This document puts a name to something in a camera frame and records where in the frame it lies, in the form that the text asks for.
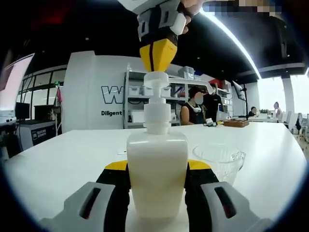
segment black ceiling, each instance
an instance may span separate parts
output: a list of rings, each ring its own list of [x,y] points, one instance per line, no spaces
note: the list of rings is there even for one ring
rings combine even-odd
[[[27,15],[38,10],[42,12],[42,9],[46,14],[27,18],[23,13],[22,18],[19,15],[20,21],[12,22],[11,27],[14,24],[22,25],[14,28],[15,35],[20,39],[10,41],[13,51],[19,57],[36,53],[28,72],[67,64],[71,52],[76,51],[95,50],[98,55],[139,56],[136,15],[124,9],[116,0],[92,0],[78,4],[64,1],[66,4],[62,3],[60,10],[57,10],[54,2],[53,8],[48,11],[44,5],[39,5],[37,11],[28,11]],[[234,12],[216,14],[216,17],[240,40],[258,69],[304,61],[301,50],[283,21],[256,13],[253,7],[236,7],[238,3],[234,1],[224,4],[232,6]],[[216,11],[223,11],[222,6],[216,7]],[[252,70],[252,67],[238,47],[216,25],[198,14],[188,26],[189,32],[179,37],[178,53],[173,63],[191,66],[215,78],[238,79],[240,83],[256,81],[255,74],[236,77],[238,73]],[[289,72],[299,73],[303,70],[291,69]],[[263,78],[274,76],[272,72],[261,75]]]

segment led light strip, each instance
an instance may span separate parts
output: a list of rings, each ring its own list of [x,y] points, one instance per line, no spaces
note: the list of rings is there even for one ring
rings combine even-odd
[[[215,25],[217,25],[230,39],[237,45],[237,47],[242,51],[242,53],[245,55],[247,60],[250,62],[251,66],[253,67],[256,75],[259,79],[262,79],[254,61],[252,60],[251,56],[247,52],[247,50],[244,48],[244,46],[241,44],[241,42],[236,38],[236,36],[222,23],[220,22],[215,16],[213,12],[205,12],[201,8],[199,11],[203,16],[208,18],[211,22],[213,22]]]

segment clear plastic cup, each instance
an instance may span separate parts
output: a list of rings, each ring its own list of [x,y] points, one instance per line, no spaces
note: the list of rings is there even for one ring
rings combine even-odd
[[[207,163],[219,181],[233,184],[243,167],[246,154],[227,144],[205,144],[195,147],[193,155]]]

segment white table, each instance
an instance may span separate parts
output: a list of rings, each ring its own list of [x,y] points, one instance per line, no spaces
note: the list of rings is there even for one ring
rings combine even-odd
[[[231,143],[247,154],[234,187],[261,218],[276,219],[302,181],[307,162],[293,135],[281,123],[254,123],[244,128],[202,125],[173,127],[183,132],[192,149],[203,143]],[[129,130],[74,130],[32,147],[6,162],[8,177],[17,195],[35,219],[52,218],[63,202],[88,181],[95,182],[104,167],[126,160]],[[138,231],[131,200],[126,231]],[[188,231],[186,207],[161,231]]]
[[[273,122],[277,123],[278,119],[277,118],[266,118],[266,117],[249,117],[248,120],[250,122]]]

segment wooden tray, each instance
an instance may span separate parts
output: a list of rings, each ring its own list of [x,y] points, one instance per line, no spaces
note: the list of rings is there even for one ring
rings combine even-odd
[[[245,127],[249,125],[249,121],[247,120],[227,120],[224,121],[225,127]]]

